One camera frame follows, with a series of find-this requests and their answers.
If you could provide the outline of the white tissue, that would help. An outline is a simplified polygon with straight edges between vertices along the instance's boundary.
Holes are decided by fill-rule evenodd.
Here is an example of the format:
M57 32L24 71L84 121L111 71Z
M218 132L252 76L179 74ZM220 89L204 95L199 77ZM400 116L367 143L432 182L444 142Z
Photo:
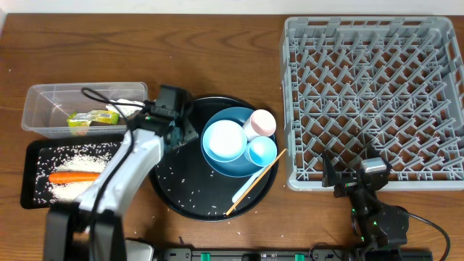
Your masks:
M141 101L131 101L127 99L118 99L117 101L112 100L112 102L117 103L116 106L108 104L106 109L112 112L116 112L119 115L124 115L129 117L132 114L140 111L144 107L144 103Z

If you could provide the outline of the light blue bowl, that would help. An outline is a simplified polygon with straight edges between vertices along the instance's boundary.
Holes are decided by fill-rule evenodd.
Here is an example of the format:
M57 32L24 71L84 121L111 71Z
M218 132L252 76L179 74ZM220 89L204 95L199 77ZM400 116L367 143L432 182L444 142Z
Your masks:
M247 147L244 129L232 120L218 120L202 135L206 155L216 162L231 162L239 158Z

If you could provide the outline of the light blue cup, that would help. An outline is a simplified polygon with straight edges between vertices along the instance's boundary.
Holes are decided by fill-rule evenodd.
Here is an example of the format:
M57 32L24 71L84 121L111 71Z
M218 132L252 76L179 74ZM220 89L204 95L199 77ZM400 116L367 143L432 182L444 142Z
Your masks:
M271 138L259 136L247 144L244 156L249 162L265 167L274 161L277 153L277 146Z

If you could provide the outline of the pink cup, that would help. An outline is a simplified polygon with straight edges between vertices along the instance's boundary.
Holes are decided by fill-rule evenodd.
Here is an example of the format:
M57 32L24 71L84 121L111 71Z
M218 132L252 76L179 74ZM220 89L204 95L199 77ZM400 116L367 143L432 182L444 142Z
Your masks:
M276 119L269 111L258 109L253 111L242 128L248 141L259 136L269 137L276 131Z

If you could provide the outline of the yellow green snack wrapper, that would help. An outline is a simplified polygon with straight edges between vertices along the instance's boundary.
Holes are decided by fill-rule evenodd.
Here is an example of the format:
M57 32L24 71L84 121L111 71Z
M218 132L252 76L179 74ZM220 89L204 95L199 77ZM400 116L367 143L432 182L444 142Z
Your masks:
M109 110L92 110L85 113L74 112L67 119L71 133L76 136L87 134L91 126L116 125L119 120L117 112Z

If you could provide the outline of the white rice pile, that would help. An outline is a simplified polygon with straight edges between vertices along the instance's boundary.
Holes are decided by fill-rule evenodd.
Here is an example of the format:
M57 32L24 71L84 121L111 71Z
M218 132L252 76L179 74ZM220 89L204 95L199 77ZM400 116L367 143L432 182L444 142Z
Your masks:
M101 173L119 149L119 142L43 148L39 150L33 171L33 203L48 207L56 202L71 202L92 182L52 183L49 176L57 172Z

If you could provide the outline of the orange carrot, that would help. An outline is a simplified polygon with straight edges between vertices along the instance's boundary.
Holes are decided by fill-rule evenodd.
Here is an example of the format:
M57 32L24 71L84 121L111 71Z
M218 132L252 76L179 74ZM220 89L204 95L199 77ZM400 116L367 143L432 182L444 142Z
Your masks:
M49 176L49 181L52 183L77 183L77 182L93 182L99 177L98 173L90 172L57 172Z

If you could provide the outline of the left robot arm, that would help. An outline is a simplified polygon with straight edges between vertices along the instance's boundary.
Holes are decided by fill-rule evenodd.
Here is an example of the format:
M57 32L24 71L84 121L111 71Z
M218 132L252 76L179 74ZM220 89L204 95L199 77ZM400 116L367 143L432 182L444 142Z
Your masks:
M151 244L124 237L123 215L164 154L197 138L192 109L187 90L162 85L155 101L125 120L123 142L98 178L72 202L49 209L44 260L154 259Z

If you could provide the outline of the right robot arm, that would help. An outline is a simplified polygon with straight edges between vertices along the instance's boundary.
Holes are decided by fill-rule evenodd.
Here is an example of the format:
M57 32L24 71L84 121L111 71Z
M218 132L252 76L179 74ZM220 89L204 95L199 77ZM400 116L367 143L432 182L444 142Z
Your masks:
M343 260L401 260L399 246L407 243L409 217L401 207L381 202L376 192L389 182L392 166L372 146L367 158L351 176L335 171L328 152L322 153L324 187L332 187L336 198L349 197L352 229L362 239L354 249L343 253Z

